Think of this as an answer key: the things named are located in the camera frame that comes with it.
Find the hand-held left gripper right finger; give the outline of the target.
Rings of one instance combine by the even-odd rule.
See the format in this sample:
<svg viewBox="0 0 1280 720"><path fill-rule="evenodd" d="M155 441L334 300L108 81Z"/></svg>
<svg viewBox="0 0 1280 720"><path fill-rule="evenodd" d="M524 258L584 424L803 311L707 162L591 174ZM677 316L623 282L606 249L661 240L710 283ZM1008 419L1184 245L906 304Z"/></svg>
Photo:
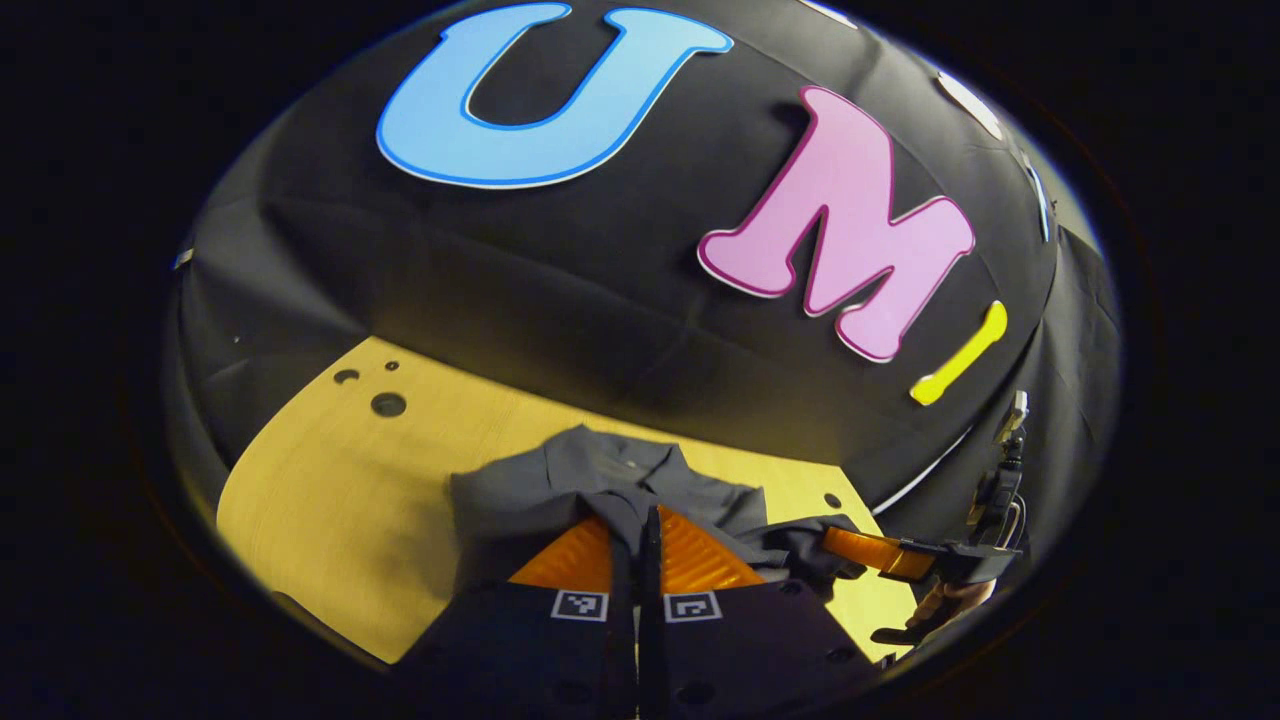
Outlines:
<svg viewBox="0 0 1280 720"><path fill-rule="evenodd" d="M650 510L641 568L640 720L799 720L881 674L805 583L675 510Z"/></svg>

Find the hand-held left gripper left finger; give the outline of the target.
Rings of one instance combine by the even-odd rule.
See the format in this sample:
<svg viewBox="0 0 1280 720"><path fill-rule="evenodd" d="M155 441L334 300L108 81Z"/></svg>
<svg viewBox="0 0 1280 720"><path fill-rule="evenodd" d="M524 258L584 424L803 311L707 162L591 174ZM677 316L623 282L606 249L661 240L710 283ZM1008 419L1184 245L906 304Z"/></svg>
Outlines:
<svg viewBox="0 0 1280 720"><path fill-rule="evenodd" d="M635 720L628 553L596 516L458 593L396 664L417 720Z"/></svg>

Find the grey button shirt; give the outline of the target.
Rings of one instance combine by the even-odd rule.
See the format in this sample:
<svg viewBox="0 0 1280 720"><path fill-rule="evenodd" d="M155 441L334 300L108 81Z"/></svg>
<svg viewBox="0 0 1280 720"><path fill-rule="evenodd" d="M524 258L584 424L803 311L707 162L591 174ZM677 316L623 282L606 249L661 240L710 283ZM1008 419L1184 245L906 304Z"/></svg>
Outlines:
<svg viewBox="0 0 1280 720"><path fill-rule="evenodd" d="M655 506L689 518L768 582L805 582L823 601L836 580L865 574L823 546L829 528L852 530L842 514L771 523L763 488L690 468L677 445L579 425L529 451L449 480L461 557L457 589L515 574L580 521L596 518L639 562Z"/></svg>

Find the black backdrop cloth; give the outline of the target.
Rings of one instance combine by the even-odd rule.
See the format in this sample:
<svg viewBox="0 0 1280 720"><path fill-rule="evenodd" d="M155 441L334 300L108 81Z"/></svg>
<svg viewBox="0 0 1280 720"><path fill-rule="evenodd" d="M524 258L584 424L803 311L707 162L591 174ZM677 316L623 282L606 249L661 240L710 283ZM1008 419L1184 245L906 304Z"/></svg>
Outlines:
<svg viewBox="0 0 1280 720"><path fill-rule="evenodd" d="M499 127L570 104L613 44L608 14L652 8L723 32L694 53L626 145L554 184L480 190L396 167L375 128L410 72L463 20L520 0L463 0L360 53L274 119L209 195L175 272L166 357L172 441L218 507L252 439L340 355L375 337L506 386L716 445L840 468L890 530L942 533L986 465L1016 389L1030 396L1030 536L1057 537L1117 425L1121 322L1108 269L1061 223L1048 170L996 138L905 42L797 0L552 0L556 18L492 45L471 109ZM808 86L873 117L895 231L932 200L966 215L960 256L888 363L855 354L841 313L887 307L892 277L803 306L817 245L852 188L806 200L795 284L753 297L707 273L800 145Z"/></svg>

